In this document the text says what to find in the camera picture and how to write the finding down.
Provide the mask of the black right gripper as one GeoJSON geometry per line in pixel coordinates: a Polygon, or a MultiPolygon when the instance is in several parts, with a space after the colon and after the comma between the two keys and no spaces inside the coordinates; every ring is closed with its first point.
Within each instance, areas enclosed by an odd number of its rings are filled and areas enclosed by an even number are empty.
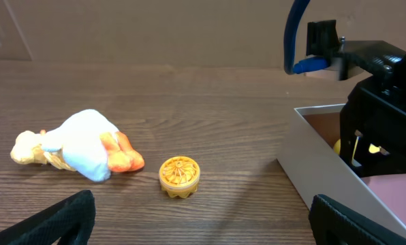
{"type": "Polygon", "coordinates": [[[339,53],[370,73],[340,113],[340,157],[359,177],[406,174],[406,52],[348,41],[339,53]]]}

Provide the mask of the yellow round wheel toy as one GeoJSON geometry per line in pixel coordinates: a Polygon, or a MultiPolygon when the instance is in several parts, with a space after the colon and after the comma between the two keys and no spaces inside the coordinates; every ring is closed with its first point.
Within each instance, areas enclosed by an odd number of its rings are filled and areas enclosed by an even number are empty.
{"type": "Polygon", "coordinates": [[[159,169],[161,189],[171,198],[186,199],[198,190],[200,166],[185,156],[172,157],[159,169]]]}

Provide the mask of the yellow blue toy ball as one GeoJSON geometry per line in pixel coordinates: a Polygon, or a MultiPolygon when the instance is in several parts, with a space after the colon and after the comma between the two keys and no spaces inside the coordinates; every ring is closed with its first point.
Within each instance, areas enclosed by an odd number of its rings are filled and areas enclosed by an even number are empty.
{"type": "MultiPolygon", "coordinates": [[[[356,150],[357,150],[357,146],[358,146],[358,142],[359,142],[360,138],[357,137],[356,141],[355,141],[355,146],[354,146],[354,151],[352,156],[354,157],[356,154],[356,150]]],[[[341,140],[337,140],[337,142],[334,144],[333,146],[333,150],[335,153],[337,153],[338,155],[340,155],[340,151],[341,151],[341,140]]],[[[382,153],[382,148],[381,146],[375,146],[373,144],[369,145],[369,152],[371,154],[376,154],[376,153],[382,153]]]]}

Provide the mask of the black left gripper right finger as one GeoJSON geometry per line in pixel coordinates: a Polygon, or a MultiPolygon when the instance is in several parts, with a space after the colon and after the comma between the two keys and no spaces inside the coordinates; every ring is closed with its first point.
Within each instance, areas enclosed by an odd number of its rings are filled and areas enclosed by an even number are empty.
{"type": "Polygon", "coordinates": [[[406,238],[322,194],[313,197],[309,223],[317,245],[406,245],[406,238]]]}

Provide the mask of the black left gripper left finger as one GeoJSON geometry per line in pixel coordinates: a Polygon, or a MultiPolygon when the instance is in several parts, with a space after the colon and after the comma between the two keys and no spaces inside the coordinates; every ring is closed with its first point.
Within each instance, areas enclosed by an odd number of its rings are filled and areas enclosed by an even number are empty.
{"type": "Polygon", "coordinates": [[[87,245],[95,215],[95,198],[90,190],[83,190],[0,231],[0,244],[87,245]]]}

